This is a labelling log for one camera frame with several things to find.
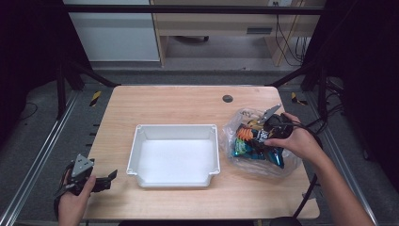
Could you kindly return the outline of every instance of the plastic bag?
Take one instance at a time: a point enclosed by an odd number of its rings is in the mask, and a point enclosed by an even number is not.
[[[250,121],[258,120],[263,113],[263,111],[251,108],[239,109],[234,114],[233,118],[223,127],[223,135],[219,136],[220,146],[227,155],[229,161],[241,170],[270,177],[286,177],[298,168],[302,162],[299,157],[286,149],[281,153],[284,161],[283,169],[267,160],[252,159],[249,157],[237,156],[236,154],[236,141],[240,140],[237,139],[237,130],[242,124],[248,124]]]

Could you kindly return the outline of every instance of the wooden table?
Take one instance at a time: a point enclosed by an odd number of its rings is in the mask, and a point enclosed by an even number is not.
[[[231,103],[222,100],[233,98]],[[291,216],[309,186],[301,165],[283,179],[268,179],[232,165],[223,151],[221,172],[205,188],[142,188],[126,173],[138,124],[210,124],[222,127],[243,107],[267,109],[281,103],[270,87],[121,86],[114,89],[90,158],[93,174],[118,170],[111,189],[93,193],[86,219],[258,219]],[[317,218],[315,199],[300,218]]]

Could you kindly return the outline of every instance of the round hole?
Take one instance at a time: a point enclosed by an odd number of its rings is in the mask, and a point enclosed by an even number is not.
[[[230,96],[230,95],[224,95],[222,99],[226,103],[232,102],[232,96]]]

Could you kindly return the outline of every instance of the aluminum rail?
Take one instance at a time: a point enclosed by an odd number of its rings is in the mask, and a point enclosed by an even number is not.
[[[42,9],[96,13],[206,13],[206,14],[278,14],[336,15],[344,12],[331,8],[250,7],[250,6],[187,6],[187,5],[43,5]]]

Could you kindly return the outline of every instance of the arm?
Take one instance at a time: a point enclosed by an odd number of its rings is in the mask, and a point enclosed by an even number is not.
[[[79,196],[75,196],[71,192],[66,192],[61,197],[58,206],[59,226],[76,226],[80,223],[85,214],[91,190],[95,184],[96,177],[90,176]]]
[[[293,115],[284,115],[292,121],[299,121]],[[374,225],[332,161],[308,131],[295,127],[290,137],[268,139],[264,144],[286,148],[311,163],[336,225]]]

